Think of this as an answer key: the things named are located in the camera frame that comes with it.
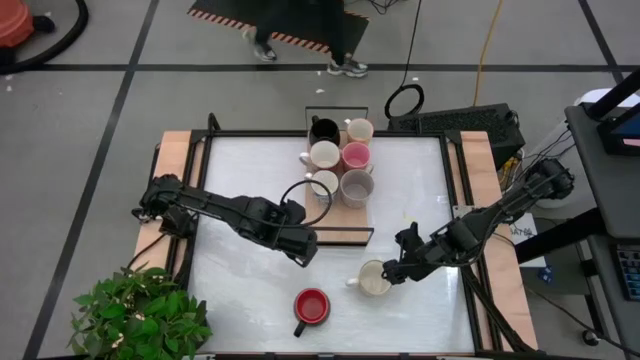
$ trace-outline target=white tabletop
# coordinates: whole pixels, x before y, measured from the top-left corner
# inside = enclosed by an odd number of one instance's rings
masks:
[[[205,189],[277,203],[302,179],[297,155],[305,149],[305,138],[216,138]],[[367,211],[375,233],[366,247],[320,247],[303,269],[224,223],[201,218],[189,291],[207,301],[214,336],[200,351],[473,352],[458,270],[441,268],[375,298],[345,286],[367,260],[397,258],[394,236],[411,221],[418,221],[428,239],[450,220],[437,139],[376,138],[371,150],[376,189]],[[303,186],[290,198],[304,204]],[[331,313],[324,324],[295,338],[293,301],[310,287],[328,295]]]

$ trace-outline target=gray floor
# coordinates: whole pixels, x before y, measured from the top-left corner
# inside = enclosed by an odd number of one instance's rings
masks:
[[[27,2],[34,13],[49,14],[59,31],[32,39],[21,49],[21,59],[60,39],[77,15],[72,0]],[[64,346],[69,313],[75,309],[71,299],[129,259],[138,231],[129,210],[144,190],[153,146],[163,131],[202,128],[210,111],[225,129],[304,129],[304,108],[311,105],[367,106],[376,127],[386,127],[383,106],[402,81],[415,0],[399,2],[385,16],[364,1],[349,5],[371,17],[356,57],[372,64],[373,71],[357,81],[318,73],[327,61],[324,55],[283,43],[274,44],[283,64],[276,71],[237,71],[233,65],[256,64],[240,33],[190,17],[186,13],[192,2],[87,0],[88,28],[51,61],[57,67],[0,78],[0,166],[5,169],[0,183],[7,189],[0,200],[14,204],[0,217],[5,238],[0,251],[4,358],[25,356],[58,258],[68,238],[74,238],[69,231],[75,217],[84,222],[79,222],[83,226],[68,273],[53,283],[57,303],[48,303],[54,306],[48,328],[44,337],[34,337],[28,355],[70,352]],[[411,63],[425,71],[408,74],[409,82],[417,78],[425,89],[423,111],[471,105],[475,65],[497,3],[423,0]],[[640,3],[589,5],[617,64],[625,65],[625,71],[640,64]],[[147,14],[152,21],[145,28]],[[132,58],[141,29],[148,36],[141,39],[139,59]],[[479,103],[507,102],[517,110],[531,149],[563,117],[565,106],[588,90],[615,84],[608,72],[614,64],[606,59],[578,0],[506,0],[487,53],[486,62],[494,67],[483,76]],[[155,71],[144,67],[152,64],[158,65]],[[289,64],[307,64],[307,70],[290,71]],[[447,68],[451,64],[467,66]],[[116,101],[118,94],[123,103]],[[413,101],[412,95],[401,97],[392,112],[408,110]],[[105,129],[113,126],[111,138]],[[99,149],[102,140],[104,145],[110,140],[110,146]],[[101,171],[88,181],[92,165]],[[79,205],[87,184],[84,199],[90,206],[85,213]],[[558,300],[588,318],[581,298]],[[582,345],[578,328],[566,318],[539,300],[530,298],[530,305],[542,349],[620,356],[606,345]]]

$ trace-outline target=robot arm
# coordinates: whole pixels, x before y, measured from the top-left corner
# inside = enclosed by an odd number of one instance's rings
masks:
[[[162,233],[188,237],[195,214],[226,222],[241,237],[272,250],[306,267],[317,252],[317,235],[301,224],[304,207],[295,201],[276,205],[262,197],[226,198],[183,184],[175,175],[153,179],[133,211],[140,220],[162,217]]]
[[[473,264],[500,223],[515,221],[539,199],[562,199],[572,190],[571,174],[557,160],[543,160],[527,171],[524,184],[489,207],[453,219],[432,233],[426,244],[418,235],[417,223],[400,231],[396,242],[402,249],[401,257],[384,264],[383,276],[396,285],[407,277],[420,281],[440,266]]]

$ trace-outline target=floor mat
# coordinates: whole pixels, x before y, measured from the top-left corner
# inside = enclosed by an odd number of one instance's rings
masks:
[[[320,21],[320,12],[308,1],[293,1],[279,26],[271,37],[275,40],[304,48],[329,52]],[[270,1],[256,0],[196,0],[189,9],[189,15],[236,29],[255,26],[262,19]],[[353,54],[369,25],[367,17],[345,11],[344,14],[344,51]]]

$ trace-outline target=green plant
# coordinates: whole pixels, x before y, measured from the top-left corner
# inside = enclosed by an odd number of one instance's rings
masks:
[[[67,346],[76,354],[111,360],[172,360],[202,345],[211,329],[206,302],[178,290],[161,268],[121,268],[78,296],[81,316],[71,314],[74,333]]]

